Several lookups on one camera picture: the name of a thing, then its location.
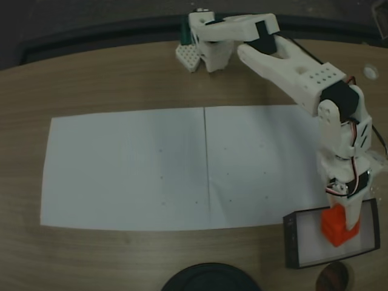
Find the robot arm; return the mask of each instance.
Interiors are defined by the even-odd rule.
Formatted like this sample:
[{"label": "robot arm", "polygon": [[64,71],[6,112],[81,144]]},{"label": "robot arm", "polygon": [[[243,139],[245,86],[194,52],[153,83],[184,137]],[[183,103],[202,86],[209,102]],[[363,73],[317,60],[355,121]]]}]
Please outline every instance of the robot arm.
[{"label": "robot arm", "polygon": [[195,50],[209,72],[225,68],[233,41],[244,41],[237,49],[240,60],[318,117],[318,173],[330,205],[344,209],[346,231],[358,227],[362,200],[382,168],[368,151],[372,119],[361,89],[344,82],[345,73],[332,64],[322,64],[300,45],[276,35],[279,27],[273,14],[215,20],[214,13],[205,10],[189,14],[189,25]]}]

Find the red block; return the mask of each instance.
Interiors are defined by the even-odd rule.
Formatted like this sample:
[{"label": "red block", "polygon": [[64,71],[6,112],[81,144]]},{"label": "red block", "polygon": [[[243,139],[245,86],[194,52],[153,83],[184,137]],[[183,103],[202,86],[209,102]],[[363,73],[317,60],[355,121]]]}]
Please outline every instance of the red block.
[{"label": "red block", "polygon": [[351,230],[347,230],[345,208],[336,204],[334,207],[322,211],[321,230],[333,246],[338,247],[357,235],[360,230],[360,220]]}]

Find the white paper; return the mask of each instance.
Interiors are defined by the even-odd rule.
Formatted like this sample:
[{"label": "white paper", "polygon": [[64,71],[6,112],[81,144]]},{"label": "white paper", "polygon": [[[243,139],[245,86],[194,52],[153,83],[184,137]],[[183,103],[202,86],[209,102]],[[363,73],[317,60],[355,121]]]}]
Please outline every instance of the white paper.
[{"label": "white paper", "polygon": [[203,109],[54,118],[41,224],[107,230],[209,227]]},{"label": "white paper", "polygon": [[54,118],[41,224],[194,230],[281,223],[328,204],[317,140],[316,120],[290,105]]},{"label": "white paper", "polygon": [[327,206],[318,122],[296,105],[206,108],[211,228],[282,223]]}]

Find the green object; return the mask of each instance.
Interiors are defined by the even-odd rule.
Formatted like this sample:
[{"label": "green object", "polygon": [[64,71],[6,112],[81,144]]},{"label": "green object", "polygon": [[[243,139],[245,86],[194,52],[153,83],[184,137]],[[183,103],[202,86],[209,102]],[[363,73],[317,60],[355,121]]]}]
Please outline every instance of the green object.
[{"label": "green object", "polygon": [[192,34],[190,32],[189,17],[184,16],[181,23],[181,45],[192,44]]}]

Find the wood grain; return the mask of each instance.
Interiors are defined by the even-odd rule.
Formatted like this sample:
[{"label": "wood grain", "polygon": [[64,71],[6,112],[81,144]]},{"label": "wood grain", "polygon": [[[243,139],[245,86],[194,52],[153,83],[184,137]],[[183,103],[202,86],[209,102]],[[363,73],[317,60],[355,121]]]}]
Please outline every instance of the wood grain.
[{"label": "wood grain", "polygon": [[[374,124],[388,139],[388,51],[322,41],[303,44],[355,75]],[[281,225],[191,232],[116,232],[39,225],[50,120],[93,112],[214,105],[292,104],[283,92],[233,58],[225,71],[189,74],[175,42],[79,53],[0,72],[1,290],[160,290],[197,263],[239,267],[267,291],[313,290],[322,267],[284,267]],[[362,76],[365,63],[380,78]],[[373,148],[380,150],[376,139]],[[379,195],[388,189],[382,174]],[[348,259],[355,290],[385,290],[388,198],[379,202],[381,249]]]}]

